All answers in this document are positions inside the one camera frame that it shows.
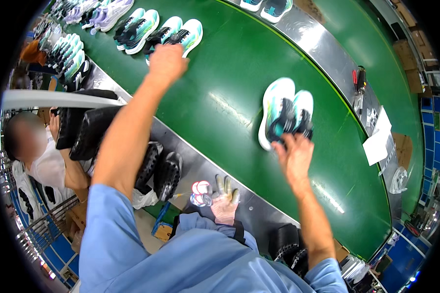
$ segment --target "green conveyor belt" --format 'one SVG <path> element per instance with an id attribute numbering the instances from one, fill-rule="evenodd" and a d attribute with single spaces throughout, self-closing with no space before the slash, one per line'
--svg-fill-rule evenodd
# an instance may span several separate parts
<path id="1" fill-rule="evenodd" d="M 178 135 L 259 196 L 299 220 L 297 204 L 274 154 L 257 135 L 262 97 L 282 76 L 314 96 L 315 151 L 310 178 L 334 237 L 368 259 L 387 237 L 391 219 L 378 168 L 369 167 L 365 134 L 331 83 L 296 48 L 253 17 L 217 1 L 136 0 L 135 9 L 156 9 L 163 23 L 178 15 L 199 19 L 200 45 L 189 53 L 189 70 L 161 101 L 156 116 Z M 133 94 L 148 72 L 141 53 L 118 51 L 108 33 L 77 33 L 85 52 Z M 339 212 L 331 202 L 339 204 Z"/>
<path id="2" fill-rule="evenodd" d="M 411 174 L 402 208 L 412 213 L 420 197 L 424 165 L 422 123 L 417 94 L 409 90 L 406 74 L 383 25 L 362 0 L 314 0 L 323 13 L 324 27 L 331 32 L 355 62 L 366 68 L 366 77 L 393 125 L 391 131 L 408 135 L 412 156 Z"/>

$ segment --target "hand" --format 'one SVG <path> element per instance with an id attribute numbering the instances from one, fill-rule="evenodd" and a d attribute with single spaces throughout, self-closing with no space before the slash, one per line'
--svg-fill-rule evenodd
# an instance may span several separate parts
<path id="1" fill-rule="evenodd" d="M 49 130 L 51 131 L 52 138 L 54 141 L 57 141 L 57 136 L 59 135 L 60 128 L 60 117 L 59 115 L 55 116 L 54 113 L 49 110 L 49 117 L 51 117 L 51 121 L 49 122 Z"/>
<path id="2" fill-rule="evenodd" d="M 173 84 L 188 69 L 188 58 L 183 58 L 181 44 L 158 44 L 150 56 L 150 74 Z"/>
<path id="3" fill-rule="evenodd" d="M 278 142 L 272 142 L 272 147 L 279 156 L 279 164 L 293 191 L 298 191 L 308 182 L 308 169 L 313 156 L 314 144 L 302 134 L 282 134 L 287 150 Z"/>
<path id="4" fill-rule="evenodd" d="M 215 222 L 233 226 L 236 208 L 240 202 L 240 191 L 235 189 L 232 192 L 231 179 L 228 176 L 225 177 L 225 184 L 221 176 L 217 175 L 215 179 L 217 180 L 218 192 L 212 195 L 212 205 L 210 206 L 215 215 Z"/>

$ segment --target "black shoe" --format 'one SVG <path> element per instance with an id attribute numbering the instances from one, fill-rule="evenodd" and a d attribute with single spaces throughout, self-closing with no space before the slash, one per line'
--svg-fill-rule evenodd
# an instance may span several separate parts
<path id="1" fill-rule="evenodd" d="M 82 125 L 70 150 L 73 161 L 87 161 L 96 155 L 98 145 L 122 106 L 91 109 L 85 112 Z"/>
<path id="2" fill-rule="evenodd" d="M 78 136 L 83 115 L 88 108 L 59 107 L 60 128 L 55 144 L 56 149 L 70 149 Z"/>
<path id="3" fill-rule="evenodd" d="M 152 190 L 147 188 L 147 182 L 155 172 L 155 167 L 158 163 L 161 152 L 163 151 L 163 145 L 159 142 L 148 142 L 147 151 L 143 158 L 142 167 L 138 171 L 137 181 L 135 182 L 135 188 L 142 194 L 146 194 L 147 191 Z"/>
<path id="4" fill-rule="evenodd" d="M 153 190 L 160 201 L 166 202 L 175 194 L 181 179 L 181 168 L 182 157 L 174 151 L 158 162 L 153 176 Z"/>

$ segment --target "gloved hand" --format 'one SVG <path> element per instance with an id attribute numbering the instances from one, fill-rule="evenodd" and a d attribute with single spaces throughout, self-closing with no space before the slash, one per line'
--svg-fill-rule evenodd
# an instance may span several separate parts
<path id="1" fill-rule="evenodd" d="M 212 213 L 215 215 L 217 224 L 233 226 L 235 222 L 235 212 L 240 202 L 240 191 L 231 189 L 231 178 L 226 176 L 225 183 L 219 175 L 215 177 L 217 181 L 217 192 L 212 194 Z"/>

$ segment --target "conveyor belt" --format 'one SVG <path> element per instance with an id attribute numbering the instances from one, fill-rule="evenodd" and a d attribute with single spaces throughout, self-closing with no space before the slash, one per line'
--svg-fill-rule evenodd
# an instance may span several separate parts
<path id="1" fill-rule="evenodd" d="M 262 96 L 275 79 L 288 76 L 297 91 L 315 100 L 315 153 L 310 178 L 331 222 L 334 237 L 354 254 L 369 258 L 390 231 L 390 215 L 376 166 L 369 167 L 365 135 L 328 79 L 296 48 L 246 14 L 216 1 L 135 1 L 157 9 L 161 22 L 173 15 L 199 19 L 200 45 L 189 70 L 161 101 L 156 116 L 205 156 L 259 196 L 299 220 L 297 205 L 276 156 L 258 144 Z M 148 67 L 144 57 L 116 49 L 113 30 L 91 36 L 79 26 L 85 52 L 130 94 Z M 341 213 L 335 205 L 344 211 Z"/>

